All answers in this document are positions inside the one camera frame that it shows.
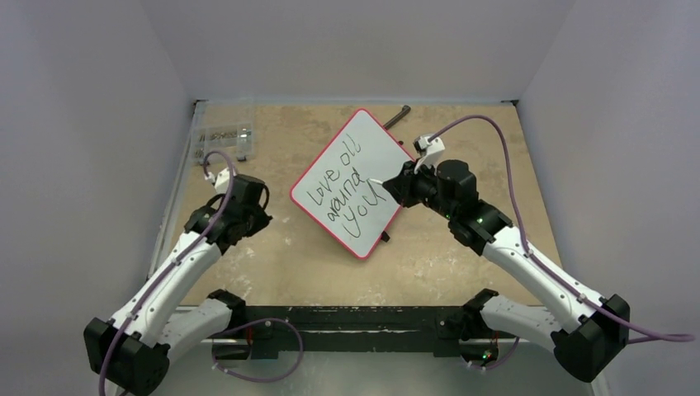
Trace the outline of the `red framed whiteboard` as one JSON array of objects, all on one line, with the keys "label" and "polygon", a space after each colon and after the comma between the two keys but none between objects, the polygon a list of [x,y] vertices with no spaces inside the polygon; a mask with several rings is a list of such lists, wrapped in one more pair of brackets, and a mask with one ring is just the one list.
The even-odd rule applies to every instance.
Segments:
[{"label": "red framed whiteboard", "polygon": [[290,190],[290,199],[349,252],[365,259],[400,211],[374,180],[412,156],[369,111],[358,109]]}]

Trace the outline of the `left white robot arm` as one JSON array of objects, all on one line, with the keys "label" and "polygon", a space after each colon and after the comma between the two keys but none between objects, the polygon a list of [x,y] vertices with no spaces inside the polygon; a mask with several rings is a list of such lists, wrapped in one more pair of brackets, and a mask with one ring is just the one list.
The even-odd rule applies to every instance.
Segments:
[{"label": "left white robot arm", "polygon": [[216,196],[195,210],[175,248],[154,276],[107,321],[93,318],[83,331],[98,392],[150,395],[169,366],[188,349],[221,332],[237,337],[246,326],[245,303],[217,290],[194,311],[172,316],[201,275],[242,238],[266,228],[271,216],[260,199],[266,184],[248,175],[221,173]]}]

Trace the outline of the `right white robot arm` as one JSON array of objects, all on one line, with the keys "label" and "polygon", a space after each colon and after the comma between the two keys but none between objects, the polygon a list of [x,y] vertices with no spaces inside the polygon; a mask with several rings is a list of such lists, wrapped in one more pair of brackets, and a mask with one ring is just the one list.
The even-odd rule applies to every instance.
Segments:
[{"label": "right white robot arm", "polygon": [[421,204],[441,215],[455,240],[504,269],[543,305],[535,309],[484,291],[463,314],[469,333],[482,336],[493,329],[525,338],[585,383],[628,345],[629,330],[620,323],[631,317],[628,302],[619,295],[605,297],[540,258],[523,231],[479,197],[467,163],[447,160],[427,167],[408,161],[381,186],[404,208]]}]

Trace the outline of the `clear plastic screw box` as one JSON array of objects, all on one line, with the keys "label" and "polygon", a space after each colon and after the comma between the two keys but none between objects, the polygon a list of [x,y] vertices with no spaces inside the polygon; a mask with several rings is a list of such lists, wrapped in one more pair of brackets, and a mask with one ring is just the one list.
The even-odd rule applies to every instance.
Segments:
[{"label": "clear plastic screw box", "polygon": [[199,126],[192,132],[191,160],[203,164],[211,150],[224,150],[232,159],[245,162],[255,155],[253,124],[240,122],[227,125]]}]

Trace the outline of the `black whiteboard stand bracket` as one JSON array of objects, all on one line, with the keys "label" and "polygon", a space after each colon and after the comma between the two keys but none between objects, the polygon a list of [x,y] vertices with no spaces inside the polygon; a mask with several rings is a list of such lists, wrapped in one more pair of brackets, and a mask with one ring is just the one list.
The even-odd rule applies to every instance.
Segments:
[{"label": "black whiteboard stand bracket", "polygon": [[401,110],[396,115],[391,117],[385,124],[383,124],[383,128],[385,130],[390,130],[398,122],[403,120],[411,112],[411,110],[412,110],[412,108],[409,105],[402,106]]}]

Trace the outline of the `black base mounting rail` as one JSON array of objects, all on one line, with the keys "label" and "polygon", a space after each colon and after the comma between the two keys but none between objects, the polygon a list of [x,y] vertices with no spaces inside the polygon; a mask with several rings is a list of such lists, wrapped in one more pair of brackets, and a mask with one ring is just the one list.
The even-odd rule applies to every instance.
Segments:
[{"label": "black base mounting rail", "polygon": [[234,316],[250,329],[209,338],[221,361],[276,359],[282,352],[407,352],[490,363],[507,332],[491,330],[462,306],[248,306]]}]

